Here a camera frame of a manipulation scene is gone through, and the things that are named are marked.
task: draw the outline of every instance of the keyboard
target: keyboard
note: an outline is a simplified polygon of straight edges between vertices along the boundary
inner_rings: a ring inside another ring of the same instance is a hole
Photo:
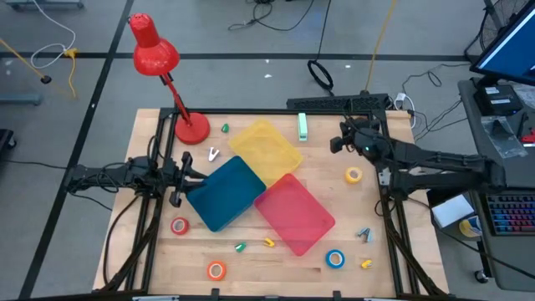
[[[535,235],[535,193],[483,195],[495,235]]]
[[[367,94],[288,99],[286,106],[296,110],[347,110],[349,113],[358,113],[384,110],[388,102],[387,94]]]

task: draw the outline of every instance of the yellow plastic tray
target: yellow plastic tray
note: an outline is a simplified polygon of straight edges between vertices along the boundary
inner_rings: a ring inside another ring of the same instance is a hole
[[[299,151],[267,120],[256,121],[228,144],[266,186],[294,171],[303,160]]]

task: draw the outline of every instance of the yellow cable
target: yellow cable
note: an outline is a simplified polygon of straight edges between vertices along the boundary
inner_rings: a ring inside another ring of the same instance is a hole
[[[0,38],[0,43],[3,44],[3,46],[5,48],[7,48],[9,51],[11,51],[12,54],[15,54],[17,56],[18,59],[20,59],[21,61],[23,61],[23,63],[25,63],[31,70],[33,70],[33,72],[35,72],[37,75],[39,75],[39,77],[42,79],[44,78],[44,74],[40,73],[37,69],[35,69],[31,64],[28,63],[28,61],[26,61],[26,59],[24,59],[20,54],[18,54],[18,52],[11,48],[11,46],[9,46],[4,40],[2,40]]]
[[[381,33],[379,34],[379,38],[377,39],[377,44],[375,45],[374,54],[372,55],[371,62],[369,63],[368,79],[366,80],[366,86],[364,87],[364,91],[368,91],[369,82],[371,81],[371,75],[374,72],[375,56],[377,55],[377,52],[379,51],[381,40],[383,39],[383,35],[385,35],[386,27],[388,26],[390,17],[392,17],[392,13],[394,12],[396,2],[397,0],[392,0],[392,4],[390,4],[390,9],[388,10],[388,15],[386,15],[386,19],[383,22]]]
[[[73,68],[70,70],[70,75],[69,75],[69,87],[70,87],[70,90],[73,91],[74,98],[76,98],[76,89],[74,89],[74,86],[73,86],[73,74],[75,70],[76,70],[76,59],[73,58]]]
[[[25,65],[28,66],[28,68],[30,68],[33,72],[35,72],[39,78],[43,79],[45,76],[44,74],[40,73],[36,68],[34,68],[31,64],[28,63],[28,61],[23,58],[18,52],[17,50],[11,48],[11,46],[9,46],[6,41],[4,41],[3,39],[0,38],[0,43],[5,47],[7,48],[12,54],[15,54],[15,56],[17,56],[18,59],[20,59]],[[66,94],[66,95],[69,95],[69,93],[67,93],[66,91],[64,91],[63,89],[59,88],[54,82],[50,82],[50,84],[52,84],[52,86],[61,94]]]
[[[74,75],[74,71],[76,70],[76,53],[78,53],[77,48],[72,48],[64,52],[65,56],[68,56],[73,59],[73,68],[70,70],[70,75],[69,75],[69,87],[70,87],[70,90],[73,91],[74,99],[76,99],[76,89],[73,86],[73,75]]]

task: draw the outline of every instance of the blue plastic tray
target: blue plastic tray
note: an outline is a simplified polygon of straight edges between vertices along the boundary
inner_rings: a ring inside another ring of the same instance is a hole
[[[244,213],[266,185],[239,156],[234,156],[206,178],[187,200],[212,232],[221,231]]]

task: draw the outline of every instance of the monitor screen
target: monitor screen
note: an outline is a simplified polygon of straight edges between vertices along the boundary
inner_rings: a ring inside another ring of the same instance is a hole
[[[500,32],[471,70],[535,85],[535,1]]]

